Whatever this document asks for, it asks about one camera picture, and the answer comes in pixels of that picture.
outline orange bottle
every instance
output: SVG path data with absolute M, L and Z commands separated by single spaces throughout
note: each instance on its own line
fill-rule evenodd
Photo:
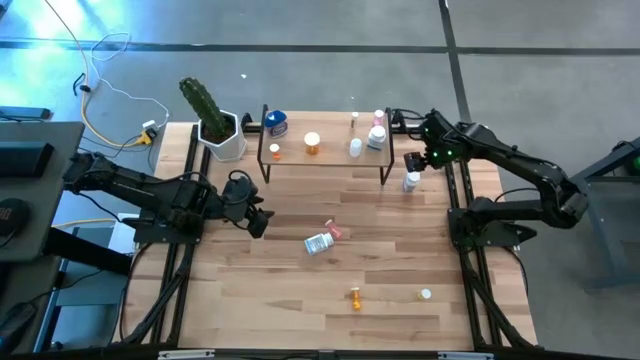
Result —
M 359 311 L 362 307 L 360 304 L 360 288 L 351 288 L 351 300 L 353 310 Z

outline gray floor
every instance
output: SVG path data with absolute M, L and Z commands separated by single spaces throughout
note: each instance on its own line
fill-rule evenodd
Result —
M 141 43 L 444 46 L 437 0 L 110 0 L 54 1 L 82 40 L 129 31 Z M 634 0 L 449 0 L 458 46 L 638 47 L 640 2 Z M 38 0 L 14 1 L 0 36 L 69 39 Z M 569 175 L 640 135 L 637 56 L 461 55 L 472 120 L 503 141 L 548 158 Z M 99 65 L 104 77 L 132 95 L 156 97 L 172 121 L 193 121 L 177 83 L 199 78 L 228 110 L 259 116 L 262 103 L 290 110 L 370 111 L 392 106 L 441 110 L 460 119 L 446 54 L 296 52 L 136 52 Z M 82 72 L 76 51 L 42 43 L 0 49 L 0 100 L 42 106 L 54 120 L 80 120 L 71 83 Z M 140 124 L 161 120 L 154 104 L 99 88 L 89 118 L 123 141 Z M 83 141 L 83 147 L 98 149 Z M 151 172 L 146 153 L 118 162 Z M 523 182 L 501 173 L 503 187 Z M 524 198 L 514 194 L 509 199 Z M 97 195 L 114 211 L 123 202 Z M 103 217 L 85 199 L 65 195 L 56 222 Z M 605 275 L 590 224 L 573 230 L 532 224 L 539 236 L 523 245 L 530 304 L 541 345 L 554 350 L 638 358 L 638 287 L 585 292 Z

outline white plant pot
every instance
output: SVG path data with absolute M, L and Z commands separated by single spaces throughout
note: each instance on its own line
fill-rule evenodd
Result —
M 214 144 L 202 138 L 202 120 L 200 120 L 198 121 L 198 141 L 208 147 L 218 161 L 238 161 L 242 158 L 242 155 L 244 155 L 245 150 L 247 150 L 247 140 L 242 133 L 238 116 L 224 110 L 220 110 L 220 112 L 233 117 L 233 122 L 236 127 L 235 134 L 220 144 Z

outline wooden table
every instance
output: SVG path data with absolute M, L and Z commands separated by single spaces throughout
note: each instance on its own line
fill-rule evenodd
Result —
M 156 176 L 183 172 L 191 127 L 167 125 Z M 207 224 L 194 257 L 180 347 L 472 348 L 460 264 L 448 238 L 443 171 L 423 172 L 412 194 L 401 190 L 401 166 L 384 187 L 377 169 L 344 167 L 282 166 L 265 184 L 256 161 L 258 137 L 246 137 L 243 160 L 212 163 L 209 179 L 221 187 L 230 170 L 247 171 L 266 199 L 262 207 L 276 215 L 258 240 L 230 224 Z M 400 162 L 402 154 L 423 145 L 396 135 L 395 147 Z M 199 146 L 197 159 L 201 153 Z M 472 161 L 469 166 L 476 195 L 502 192 L 495 165 Z M 309 256 L 303 240 L 324 231 L 327 219 L 342 228 L 344 239 Z M 156 244 L 140 259 L 126 304 L 127 333 L 158 296 L 166 252 L 167 246 Z M 495 248 L 487 249 L 487 262 L 496 301 L 535 343 L 517 262 Z M 360 312 L 351 309 L 354 286 L 361 289 Z M 418 299 L 423 288 L 432 291 L 431 299 Z M 489 339 L 484 307 L 478 309 Z M 167 324 L 172 312 L 170 307 Z
M 369 131 L 373 125 L 373 113 L 361 113 L 356 126 L 351 128 L 351 113 L 333 111 L 285 111 L 289 130 L 279 138 L 271 138 L 267 131 L 261 132 L 262 149 L 258 151 L 258 162 L 265 182 L 269 183 L 271 166 L 327 166 L 364 167 L 380 171 L 380 183 L 385 184 L 394 164 L 393 138 L 390 136 L 391 117 L 385 113 L 381 124 L 387 139 L 381 150 L 367 148 Z M 309 155 L 304 144 L 304 135 L 315 132 L 320 135 L 320 151 Z M 351 140 L 362 140 L 362 152 L 358 157 L 349 155 Z M 273 159 L 271 144 L 280 147 L 280 159 Z

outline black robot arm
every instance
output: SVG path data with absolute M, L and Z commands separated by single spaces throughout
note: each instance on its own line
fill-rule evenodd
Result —
M 263 199 L 256 195 L 258 188 L 251 178 L 240 170 L 229 174 L 222 195 L 218 195 L 216 187 L 196 172 L 162 180 L 118 166 L 100 153 L 76 154 L 71 162 L 64 175 L 65 190 L 76 194 L 101 190 L 136 205 L 146 215 L 125 219 L 125 223 L 138 230 L 162 229 L 165 237 L 187 239 L 176 242 L 199 239 L 204 221 L 209 219 L 224 219 L 234 224 L 247 219 L 246 229 L 258 238 L 273 215 L 271 211 L 256 208 Z M 235 173 L 241 175 L 232 178 Z M 198 181 L 191 180 L 194 174 L 200 176 Z
M 402 113 L 396 112 L 394 116 L 401 117 Z M 492 221 L 541 220 L 552 227 L 571 228 L 587 208 L 586 196 L 560 167 L 500 142 L 483 125 L 462 122 L 452 125 L 440 112 L 431 110 L 418 131 L 426 149 L 424 155 L 418 152 L 404 155 L 409 171 L 422 171 L 427 166 L 439 169 L 453 161 L 485 159 L 529 181 L 540 192 L 540 200 L 495 203 L 488 198 L 476 198 L 461 217 L 469 235 L 480 235 Z

